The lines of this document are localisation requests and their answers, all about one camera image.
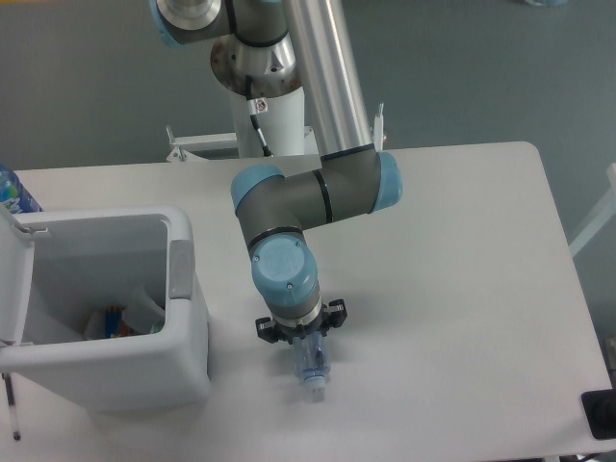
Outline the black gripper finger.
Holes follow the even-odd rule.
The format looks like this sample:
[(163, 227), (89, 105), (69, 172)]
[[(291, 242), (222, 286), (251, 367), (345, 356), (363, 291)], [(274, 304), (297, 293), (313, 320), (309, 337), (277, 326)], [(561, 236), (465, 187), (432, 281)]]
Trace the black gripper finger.
[(347, 319), (346, 303), (342, 298), (332, 300), (321, 310), (320, 332), (326, 334), (330, 329), (340, 328)]
[(284, 340), (284, 333), (279, 324), (272, 318), (259, 318), (255, 321), (257, 336), (269, 344), (276, 344)]

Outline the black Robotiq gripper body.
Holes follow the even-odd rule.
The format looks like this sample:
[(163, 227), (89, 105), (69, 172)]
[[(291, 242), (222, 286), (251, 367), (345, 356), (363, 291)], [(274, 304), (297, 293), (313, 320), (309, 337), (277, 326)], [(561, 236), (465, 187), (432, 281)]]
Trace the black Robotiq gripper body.
[(309, 321), (305, 319), (282, 320), (276, 316), (272, 318), (278, 331), (279, 340), (291, 343), (293, 338), (304, 339), (314, 332), (322, 331), (328, 317), (329, 315), (324, 308), (321, 308)]

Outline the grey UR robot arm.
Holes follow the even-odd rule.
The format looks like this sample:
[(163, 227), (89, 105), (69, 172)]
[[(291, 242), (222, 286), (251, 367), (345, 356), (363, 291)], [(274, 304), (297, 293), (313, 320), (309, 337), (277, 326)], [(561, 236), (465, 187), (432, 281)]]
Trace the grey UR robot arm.
[(395, 158), (372, 139), (344, 9), (338, 1), (154, 1), (162, 39), (182, 46), (214, 39), (221, 82), (255, 111), (302, 90), (321, 167), (287, 176), (261, 164), (236, 175), (235, 215), (254, 284), (269, 308), (258, 336), (291, 343), (343, 325), (342, 300), (323, 303), (308, 229), (391, 207), (402, 195)]

